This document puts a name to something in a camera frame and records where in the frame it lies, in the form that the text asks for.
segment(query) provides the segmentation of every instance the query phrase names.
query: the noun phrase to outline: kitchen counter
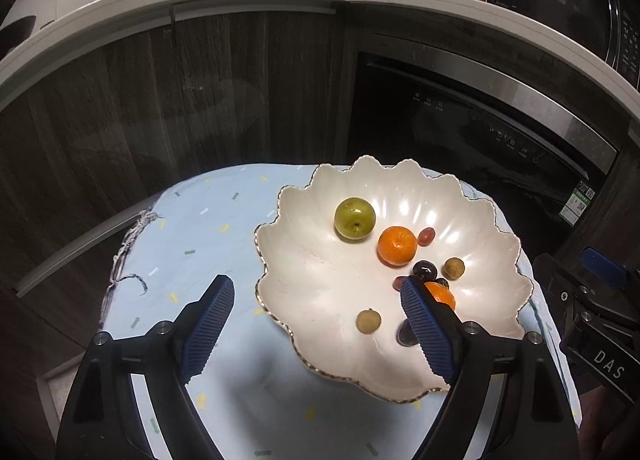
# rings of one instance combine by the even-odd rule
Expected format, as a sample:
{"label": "kitchen counter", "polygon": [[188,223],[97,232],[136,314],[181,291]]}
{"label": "kitchen counter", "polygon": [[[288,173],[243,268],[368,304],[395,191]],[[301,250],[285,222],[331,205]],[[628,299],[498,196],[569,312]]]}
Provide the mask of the kitchen counter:
{"label": "kitchen counter", "polygon": [[508,33],[578,69],[640,119],[640,94],[589,50],[535,20],[478,0],[96,0],[34,33],[0,61],[0,110],[82,54],[172,19],[250,11],[331,13],[341,4],[435,11]]}

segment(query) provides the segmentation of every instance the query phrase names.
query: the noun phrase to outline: bolt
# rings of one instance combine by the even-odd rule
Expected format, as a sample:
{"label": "bolt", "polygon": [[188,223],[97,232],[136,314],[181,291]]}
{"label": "bolt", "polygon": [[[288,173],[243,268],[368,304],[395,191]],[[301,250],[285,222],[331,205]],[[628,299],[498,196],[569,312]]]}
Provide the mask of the bolt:
{"label": "bolt", "polygon": [[542,339],[542,335],[540,335],[538,332],[527,332],[527,338],[529,339],[529,341],[531,341],[534,345],[540,345],[543,343],[543,339]]}
{"label": "bolt", "polygon": [[171,330],[173,325],[174,324],[171,321],[161,321],[156,324],[156,333],[160,335],[166,334]]}
{"label": "bolt", "polygon": [[479,334],[482,328],[475,321],[465,321],[462,326],[465,329],[465,332],[471,335]]}
{"label": "bolt", "polygon": [[94,343],[98,346],[104,345],[110,338],[109,332],[98,332],[94,335]]}

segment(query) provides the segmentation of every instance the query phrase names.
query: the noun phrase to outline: fruit bowl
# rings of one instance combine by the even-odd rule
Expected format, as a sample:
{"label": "fruit bowl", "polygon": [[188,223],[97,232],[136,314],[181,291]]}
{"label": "fruit bowl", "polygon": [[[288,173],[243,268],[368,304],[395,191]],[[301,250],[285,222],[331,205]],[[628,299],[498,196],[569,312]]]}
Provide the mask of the fruit bowl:
{"label": "fruit bowl", "polygon": [[[342,238],[334,227],[336,207],[350,197],[367,200],[376,213],[373,231],[357,241]],[[380,234],[390,226],[415,235],[433,227],[436,238],[418,247],[411,263],[390,267],[376,252]],[[385,167],[364,156],[344,171],[321,164],[305,188],[280,191],[276,220],[257,228],[255,244],[264,262],[256,297],[289,333],[300,360],[379,398],[411,402],[448,389],[419,346],[396,341],[406,316],[392,284],[411,274],[418,260],[439,270],[450,257],[460,257],[466,271],[450,282],[457,316],[494,335],[524,335],[517,315],[533,284],[516,269],[520,240],[497,228],[491,201],[466,198],[456,177],[431,179],[415,161]],[[368,335],[355,324],[367,309],[382,317]]]}

